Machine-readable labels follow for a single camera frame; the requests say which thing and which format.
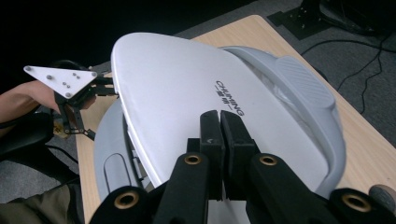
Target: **curved white surface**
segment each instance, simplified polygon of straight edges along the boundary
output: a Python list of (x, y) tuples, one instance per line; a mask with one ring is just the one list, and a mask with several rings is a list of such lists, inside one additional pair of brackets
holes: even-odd
[(199, 137), (199, 116), (213, 109), (243, 113), (259, 149), (281, 157), (311, 190), (328, 173), (298, 122), (231, 53), (135, 33), (119, 39), (111, 62), (129, 135), (154, 187), (169, 178), (187, 139)]

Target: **wooden table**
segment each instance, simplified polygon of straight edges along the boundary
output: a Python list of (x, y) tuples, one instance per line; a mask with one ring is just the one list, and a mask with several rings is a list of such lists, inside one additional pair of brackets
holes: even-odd
[[(240, 45), (291, 55), (318, 75), (332, 90), (346, 140), (346, 170), (338, 188), (353, 188), (368, 193), (375, 184), (396, 189), (396, 149), (335, 91), (262, 17), (249, 16), (193, 40), (215, 47)], [(82, 112), (85, 127), (96, 132), (98, 124), (115, 97), (98, 97), (90, 109)], [(93, 168), (93, 141), (77, 136), (85, 220), (88, 223), (100, 204)]]

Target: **dark pants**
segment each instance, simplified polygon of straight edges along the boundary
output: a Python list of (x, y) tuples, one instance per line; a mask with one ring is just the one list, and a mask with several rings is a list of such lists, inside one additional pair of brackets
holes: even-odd
[(27, 199), (0, 204), (2, 224), (83, 223), (79, 180)]

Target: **person's arm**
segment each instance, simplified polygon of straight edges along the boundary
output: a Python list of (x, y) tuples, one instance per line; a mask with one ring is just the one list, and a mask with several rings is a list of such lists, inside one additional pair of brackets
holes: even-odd
[[(19, 118), (38, 105), (44, 105), (59, 113), (53, 90), (38, 80), (6, 91), (0, 95), (0, 123)], [(10, 128), (0, 129), (0, 137), (9, 130)]]

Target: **gray carpet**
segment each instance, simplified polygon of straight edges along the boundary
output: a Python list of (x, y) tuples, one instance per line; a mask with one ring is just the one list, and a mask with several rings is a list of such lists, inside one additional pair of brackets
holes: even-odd
[[(260, 15), (266, 18), (278, 11), (288, 11), (301, 4), (299, 0), (260, 0), (245, 7), (238, 8), (230, 13), (204, 22), (195, 27), (176, 34), (184, 38), (193, 38), (214, 30), (222, 25), (237, 21), (249, 15)], [(285, 27), (273, 27), (298, 51), (303, 52), (309, 47), (323, 40), (351, 39), (378, 46), (380, 38), (353, 35), (338, 28), (330, 28), (306, 39), (298, 40)], [(385, 49), (396, 49), (396, 35), (393, 34), (383, 46)], [(308, 51), (304, 57), (316, 67), (337, 88), (348, 75), (354, 74), (370, 62), (377, 54), (378, 49), (352, 44), (330, 43), (318, 46)], [(396, 54), (383, 51), (380, 56), (382, 73), (368, 81), (368, 88), (364, 94), (365, 111), (362, 114), (381, 134), (396, 146)], [(378, 62), (373, 62), (356, 76), (346, 80), (340, 93), (358, 110), (363, 110), (362, 91), (367, 77), (379, 70)], [(55, 137), (49, 142), (68, 151), (74, 158), (77, 157), (74, 137), (67, 140)], [(78, 166), (66, 158), (62, 153), (54, 151), (71, 169), (78, 171)], [(56, 180), (48, 178), (30, 168), (13, 162), (0, 162), (0, 203), (17, 197), (28, 197), (41, 193), (58, 185)]]

